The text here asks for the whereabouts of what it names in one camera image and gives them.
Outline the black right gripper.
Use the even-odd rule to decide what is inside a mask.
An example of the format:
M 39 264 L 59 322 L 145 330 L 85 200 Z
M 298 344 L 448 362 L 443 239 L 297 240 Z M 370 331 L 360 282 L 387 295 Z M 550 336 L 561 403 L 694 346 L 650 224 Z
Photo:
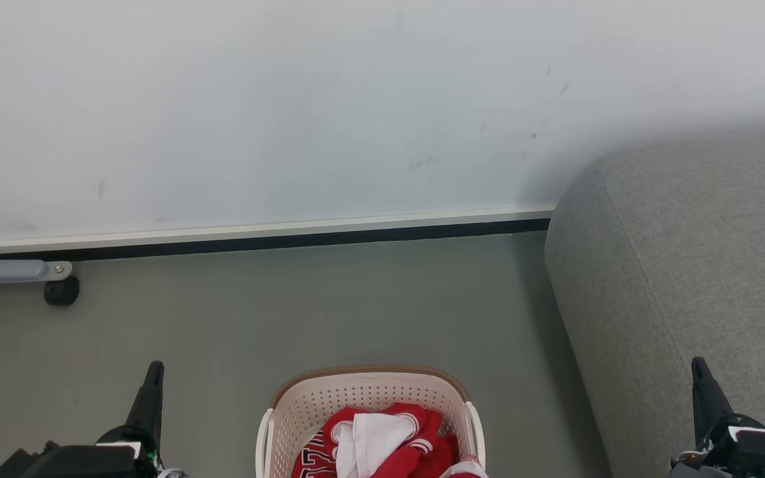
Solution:
M 740 434 L 765 434 L 756 420 L 734 414 L 705 358 L 690 362 L 695 450 L 671 459 L 672 476 L 749 476 L 753 465 L 738 462 Z

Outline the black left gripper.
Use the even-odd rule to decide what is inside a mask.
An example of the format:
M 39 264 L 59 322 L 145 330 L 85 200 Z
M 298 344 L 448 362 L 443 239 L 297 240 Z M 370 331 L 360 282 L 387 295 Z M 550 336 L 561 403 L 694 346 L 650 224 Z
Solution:
M 103 449 L 130 451 L 133 477 L 159 477 L 165 469 L 160 454 L 164 371 L 160 360 L 149 364 L 125 425 L 110 430 L 95 443 Z

